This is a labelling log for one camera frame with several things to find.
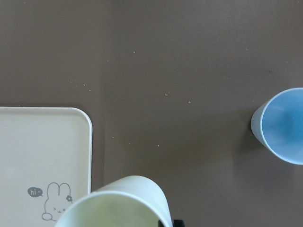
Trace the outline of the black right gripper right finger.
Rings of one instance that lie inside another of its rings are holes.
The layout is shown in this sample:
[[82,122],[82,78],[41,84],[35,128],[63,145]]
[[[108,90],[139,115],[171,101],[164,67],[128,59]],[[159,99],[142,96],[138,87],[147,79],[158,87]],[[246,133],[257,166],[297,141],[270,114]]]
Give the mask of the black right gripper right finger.
[[181,219],[174,219],[173,220],[173,226],[174,227],[185,227],[185,223]]

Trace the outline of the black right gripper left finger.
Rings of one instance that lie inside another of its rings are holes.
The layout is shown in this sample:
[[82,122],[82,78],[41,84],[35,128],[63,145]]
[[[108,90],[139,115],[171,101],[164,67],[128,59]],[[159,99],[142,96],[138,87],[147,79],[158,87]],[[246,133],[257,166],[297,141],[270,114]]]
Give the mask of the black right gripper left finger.
[[164,227],[163,223],[160,220],[158,221],[158,227]]

